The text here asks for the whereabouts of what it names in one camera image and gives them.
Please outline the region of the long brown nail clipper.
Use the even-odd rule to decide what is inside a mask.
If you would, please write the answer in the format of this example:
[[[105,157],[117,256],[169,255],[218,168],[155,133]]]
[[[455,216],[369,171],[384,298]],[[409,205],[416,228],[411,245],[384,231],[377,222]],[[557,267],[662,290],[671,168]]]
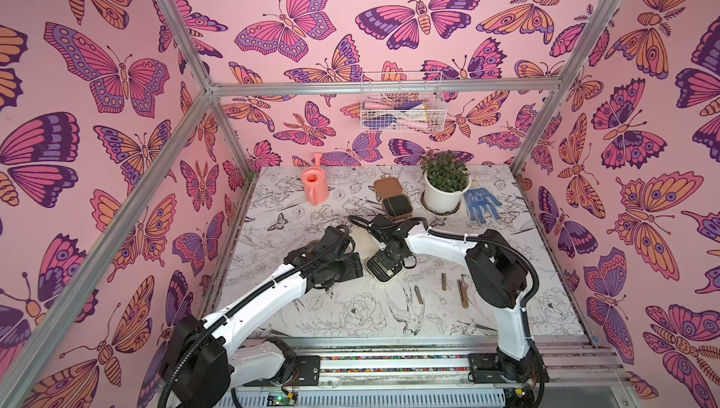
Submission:
[[[463,309],[467,310],[470,306],[468,285],[464,280],[458,280],[460,303]]]

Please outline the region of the dark brown clipper case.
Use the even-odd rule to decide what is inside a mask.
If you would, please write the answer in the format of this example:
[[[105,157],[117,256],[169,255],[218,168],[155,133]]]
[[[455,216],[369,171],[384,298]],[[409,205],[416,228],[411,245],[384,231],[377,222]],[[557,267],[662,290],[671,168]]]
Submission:
[[[386,217],[392,221],[404,220],[413,216],[410,198],[404,193],[401,182],[395,177],[381,177],[373,183],[376,195],[380,198]]]

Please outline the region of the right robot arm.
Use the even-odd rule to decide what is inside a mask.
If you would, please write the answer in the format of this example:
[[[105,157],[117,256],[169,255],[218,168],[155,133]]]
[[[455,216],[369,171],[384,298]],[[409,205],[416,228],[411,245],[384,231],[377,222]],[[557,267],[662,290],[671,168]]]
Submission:
[[[461,235],[433,229],[423,218],[391,222],[382,215],[352,223],[366,230],[379,247],[367,261],[367,269],[380,282],[399,275],[411,256],[430,255],[466,267],[480,299],[493,308],[494,367],[502,380],[521,385],[533,381],[540,386],[549,381],[527,313],[540,278],[532,263],[499,232],[489,229],[481,235]]]

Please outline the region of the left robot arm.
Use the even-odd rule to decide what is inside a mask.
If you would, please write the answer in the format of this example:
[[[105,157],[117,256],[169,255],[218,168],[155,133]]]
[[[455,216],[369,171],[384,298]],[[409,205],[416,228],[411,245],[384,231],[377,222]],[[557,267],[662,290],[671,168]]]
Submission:
[[[184,317],[175,327],[159,367],[157,404],[213,407],[236,387],[256,380],[284,384],[296,355],[281,340],[245,346],[251,333],[312,289],[326,289],[363,274],[345,225],[289,252],[282,264],[249,293],[202,319]]]

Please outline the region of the cream clipper case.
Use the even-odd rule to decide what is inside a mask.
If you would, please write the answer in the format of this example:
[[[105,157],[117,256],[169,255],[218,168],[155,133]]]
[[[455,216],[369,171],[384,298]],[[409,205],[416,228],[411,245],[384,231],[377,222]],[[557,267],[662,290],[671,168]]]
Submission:
[[[386,284],[403,270],[403,259],[379,250],[366,262],[367,271],[378,281]]]

